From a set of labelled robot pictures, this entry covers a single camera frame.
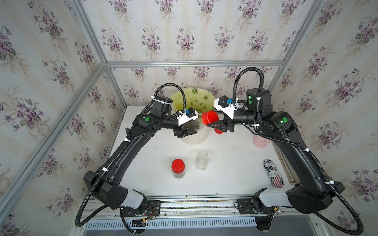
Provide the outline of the glass tea jar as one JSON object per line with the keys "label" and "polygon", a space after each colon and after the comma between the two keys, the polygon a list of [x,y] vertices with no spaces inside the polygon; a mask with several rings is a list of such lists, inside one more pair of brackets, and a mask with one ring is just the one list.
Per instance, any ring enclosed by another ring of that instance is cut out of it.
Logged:
{"label": "glass tea jar", "polygon": [[201,151],[196,157],[196,167],[199,170],[205,170],[208,167],[209,155],[208,153]]}

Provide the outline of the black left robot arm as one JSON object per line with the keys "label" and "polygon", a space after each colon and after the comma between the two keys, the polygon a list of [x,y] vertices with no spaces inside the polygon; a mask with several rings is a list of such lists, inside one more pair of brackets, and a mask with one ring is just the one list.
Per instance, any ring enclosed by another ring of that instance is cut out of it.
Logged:
{"label": "black left robot arm", "polygon": [[147,208],[147,197],[139,191],[128,190],[121,186],[121,180],[143,146],[161,129],[172,129],[175,137],[181,139],[196,134],[193,129],[184,127],[184,124],[195,121],[198,113],[193,108],[183,108],[172,114],[172,99],[159,96],[160,90],[166,87],[175,87],[181,95],[183,89],[175,83],[166,83],[157,88],[152,100],[138,114],[131,128],[126,128],[126,137],[97,171],[88,171],[84,182],[88,188],[78,213],[75,226],[82,227],[95,215],[106,208],[130,208],[143,214]]}

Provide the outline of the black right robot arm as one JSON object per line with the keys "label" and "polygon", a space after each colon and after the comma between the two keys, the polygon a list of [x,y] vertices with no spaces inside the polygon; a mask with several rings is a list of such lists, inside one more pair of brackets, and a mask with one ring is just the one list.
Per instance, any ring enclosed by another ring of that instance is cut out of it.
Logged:
{"label": "black right robot arm", "polygon": [[[249,72],[259,76],[259,85],[246,92],[243,106],[239,106],[236,97],[239,80]],[[364,232],[363,223],[358,213],[341,195],[344,186],[335,182],[322,167],[315,154],[307,147],[302,139],[296,122],[287,112],[274,112],[270,91],[264,89],[264,73],[257,67],[243,69],[234,81],[232,98],[219,97],[214,102],[217,112],[224,115],[223,120],[208,124],[215,130],[234,132],[237,124],[244,125],[251,133],[272,141],[284,154],[295,173],[299,183],[288,190],[285,195],[292,208],[302,214],[314,214],[321,220],[345,234],[359,236]],[[355,229],[341,227],[321,214],[336,197],[349,211],[356,223]]]}

